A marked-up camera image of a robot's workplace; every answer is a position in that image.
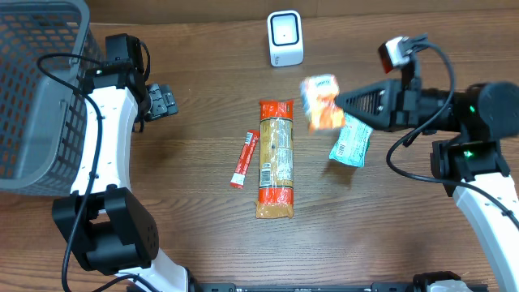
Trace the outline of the teal tissue packet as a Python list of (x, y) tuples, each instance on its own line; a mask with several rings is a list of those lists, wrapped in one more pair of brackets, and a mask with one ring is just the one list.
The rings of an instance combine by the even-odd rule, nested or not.
[(345, 126), (341, 129), (329, 158), (344, 165), (362, 168), (373, 129), (350, 114), (345, 114)]

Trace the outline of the thin red stick sachet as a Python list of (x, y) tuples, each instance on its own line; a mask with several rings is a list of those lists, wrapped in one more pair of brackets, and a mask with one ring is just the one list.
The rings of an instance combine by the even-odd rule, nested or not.
[(237, 166), (230, 180), (230, 186), (243, 189), (245, 177), (253, 157), (255, 147), (260, 139), (260, 132), (249, 130), (246, 134), (245, 142), (242, 147)]

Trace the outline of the long orange noodle packet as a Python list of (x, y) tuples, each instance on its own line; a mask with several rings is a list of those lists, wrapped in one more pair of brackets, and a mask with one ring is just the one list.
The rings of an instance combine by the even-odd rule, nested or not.
[(292, 101), (261, 101), (259, 123), (258, 219), (294, 215)]

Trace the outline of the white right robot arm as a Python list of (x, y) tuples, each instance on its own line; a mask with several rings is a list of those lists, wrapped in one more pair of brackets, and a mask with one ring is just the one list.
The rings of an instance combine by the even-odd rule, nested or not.
[(518, 196), (500, 146), (518, 134), (518, 86), (475, 84), (464, 92), (400, 89), (396, 80), (339, 94), (335, 103), (379, 131), (416, 129), (435, 141), (430, 181), (444, 186), (470, 223), (502, 291), (518, 289)]

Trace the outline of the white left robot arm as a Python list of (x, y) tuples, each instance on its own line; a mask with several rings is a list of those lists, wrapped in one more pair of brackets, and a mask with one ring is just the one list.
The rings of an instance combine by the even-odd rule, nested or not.
[(55, 200), (52, 216), (67, 242), (62, 288), (71, 258), (86, 271), (132, 280), (144, 291), (197, 291), (187, 268), (159, 247), (152, 215), (131, 192), (131, 133), (151, 105), (140, 61), (116, 58), (86, 71), (78, 91), (87, 101), (86, 134), (71, 195)]

